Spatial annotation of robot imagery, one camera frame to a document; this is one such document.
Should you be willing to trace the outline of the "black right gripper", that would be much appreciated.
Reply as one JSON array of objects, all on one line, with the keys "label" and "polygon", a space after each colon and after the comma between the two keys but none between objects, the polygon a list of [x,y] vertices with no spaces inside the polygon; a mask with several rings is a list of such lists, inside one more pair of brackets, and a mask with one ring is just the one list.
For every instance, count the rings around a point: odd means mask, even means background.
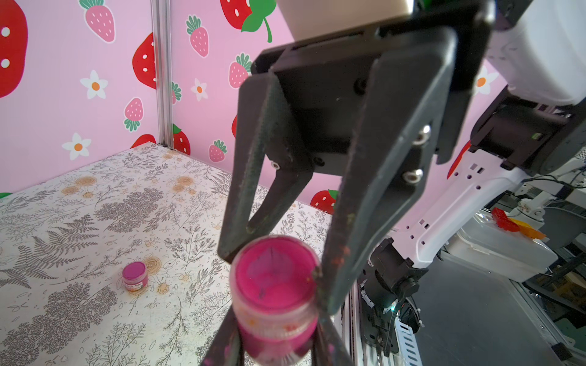
[{"label": "black right gripper", "polygon": [[[313,173],[344,174],[317,290],[335,314],[421,196],[424,180],[404,173],[452,158],[495,12],[493,1],[451,1],[264,50],[239,91],[218,255],[231,263],[270,234]],[[279,167],[253,211],[265,160]]]}]

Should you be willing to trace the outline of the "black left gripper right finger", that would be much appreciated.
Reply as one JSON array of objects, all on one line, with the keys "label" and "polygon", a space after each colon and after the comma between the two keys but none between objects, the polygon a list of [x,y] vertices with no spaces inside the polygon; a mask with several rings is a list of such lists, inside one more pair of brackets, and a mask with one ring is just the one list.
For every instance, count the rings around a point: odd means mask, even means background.
[{"label": "black left gripper right finger", "polygon": [[313,366],[352,366],[352,358],[346,350],[331,317],[321,311],[314,332],[311,349]]}]

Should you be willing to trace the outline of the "magenta paint jar with label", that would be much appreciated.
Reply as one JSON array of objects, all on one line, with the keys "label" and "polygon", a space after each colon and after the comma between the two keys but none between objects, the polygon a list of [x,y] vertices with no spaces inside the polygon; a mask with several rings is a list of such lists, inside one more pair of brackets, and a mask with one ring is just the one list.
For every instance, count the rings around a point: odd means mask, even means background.
[{"label": "magenta paint jar with label", "polygon": [[129,263],[122,271],[122,280],[127,291],[146,288],[149,280],[146,265],[141,261]]}]

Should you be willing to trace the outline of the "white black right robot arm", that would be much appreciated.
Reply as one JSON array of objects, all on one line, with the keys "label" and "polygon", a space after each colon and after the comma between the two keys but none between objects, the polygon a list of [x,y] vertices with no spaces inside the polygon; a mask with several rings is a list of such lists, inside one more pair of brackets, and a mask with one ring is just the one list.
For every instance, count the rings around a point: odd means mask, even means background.
[{"label": "white black right robot arm", "polygon": [[357,282],[361,336],[395,329],[478,210],[585,145],[583,1],[282,4],[294,42],[240,87],[218,255],[232,305],[205,365],[350,365],[333,323]]}]

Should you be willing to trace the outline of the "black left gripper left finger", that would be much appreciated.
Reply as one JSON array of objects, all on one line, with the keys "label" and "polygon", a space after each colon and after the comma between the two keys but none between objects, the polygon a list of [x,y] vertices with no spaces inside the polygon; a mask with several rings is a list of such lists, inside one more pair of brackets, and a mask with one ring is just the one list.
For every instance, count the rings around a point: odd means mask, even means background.
[{"label": "black left gripper left finger", "polygon": [[201,366],[242,366],[243,346],[233,308],[227,311]]}]

